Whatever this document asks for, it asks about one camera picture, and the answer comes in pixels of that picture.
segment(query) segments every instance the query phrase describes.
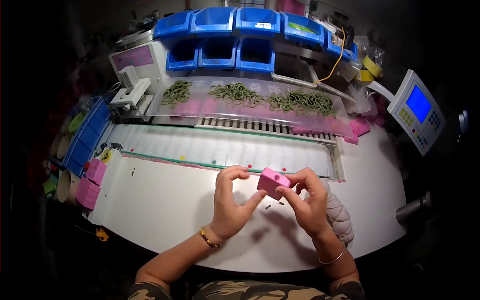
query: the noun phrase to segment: blue screen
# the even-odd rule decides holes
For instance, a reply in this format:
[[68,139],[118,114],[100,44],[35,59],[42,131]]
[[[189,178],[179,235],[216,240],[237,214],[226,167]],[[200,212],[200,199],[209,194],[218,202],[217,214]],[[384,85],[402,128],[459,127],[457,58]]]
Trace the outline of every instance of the blue screen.
[[427,117],[428,112],[432,108],[430,102],[427,100],[427,97],[425,97],[418,86],[413,88],[410,97],[408,97],[407,105],[420,120],[420,123],[423,123],[425,117]]

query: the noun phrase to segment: hand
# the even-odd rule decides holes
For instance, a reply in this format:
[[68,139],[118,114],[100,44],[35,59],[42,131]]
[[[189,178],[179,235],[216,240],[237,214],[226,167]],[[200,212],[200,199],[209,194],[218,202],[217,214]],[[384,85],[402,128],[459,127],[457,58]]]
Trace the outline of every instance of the hand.
[[260,201],[267,195],[259,190],[242,206],[233,201],[233,180],[247,179],[247,168],[231,166],[220,171],[216,177],[213,221],[205,228],[214,235],[213,243],[221,243],[236,235],[247,223]]
[[[275,191],[281,193],[290,203],[300,227],[312,238],[318,237],[329,229],[326,221],[327,191],[324,184],[310,168],[285,176],[292,182],[291,188],[297,184],[296,193],[284,186],[278,186]],[[303,189],[310,194],[305,200],[298,196]]]

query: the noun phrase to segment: control panel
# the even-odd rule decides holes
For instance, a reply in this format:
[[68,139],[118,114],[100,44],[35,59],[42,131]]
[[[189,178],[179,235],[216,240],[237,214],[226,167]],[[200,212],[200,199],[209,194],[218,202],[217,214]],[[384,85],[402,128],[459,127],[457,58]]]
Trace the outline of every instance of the control panel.
[[387,109],[424,156],[445,125],[445,118],[418,76],[409,70]]

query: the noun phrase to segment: camouflage shirt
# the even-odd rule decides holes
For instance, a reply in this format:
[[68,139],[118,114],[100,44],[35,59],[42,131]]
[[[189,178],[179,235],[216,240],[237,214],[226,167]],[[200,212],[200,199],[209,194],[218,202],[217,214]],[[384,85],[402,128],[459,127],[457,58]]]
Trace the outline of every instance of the camouflage shirt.
[[[128,300],[170,300],[156,283],[141,282],[132,286]],[[340,285],[332,295],[315,288],[253,280],[214,281],[202,286],[192,300],[362,300],[366,299],[361,284],[355,281]]]

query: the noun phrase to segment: bracelet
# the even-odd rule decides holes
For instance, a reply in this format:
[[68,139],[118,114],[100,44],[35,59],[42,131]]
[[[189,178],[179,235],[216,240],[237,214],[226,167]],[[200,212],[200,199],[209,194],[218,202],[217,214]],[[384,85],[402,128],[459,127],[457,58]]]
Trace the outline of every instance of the bracelet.
[[207,242],[208,246],[212,247],[212,248],[218,248],[220,247],[221,245],[217,245],[217,244],[213,244],[208,238],[207,236],[205,235],[205,228],[202,227],[200,228],[200,235],[202,236],[202,238]]
[[343,245],[342,253],[340,253],[340,255],[339,255],[336,259],[332,260],[332,261],[329,262],[329,263],[324,263],[324,262],[322,262],[322,261],[320,260],[320,257],[319,257],[319,258],[318,258],[318,261],[319,261],[321,264],[333,264],[333,263],[336,262],[340,257],[342,257],[343,252],[345,251],[345,244],[344,244],[343,242],[342,242],[342,245]]

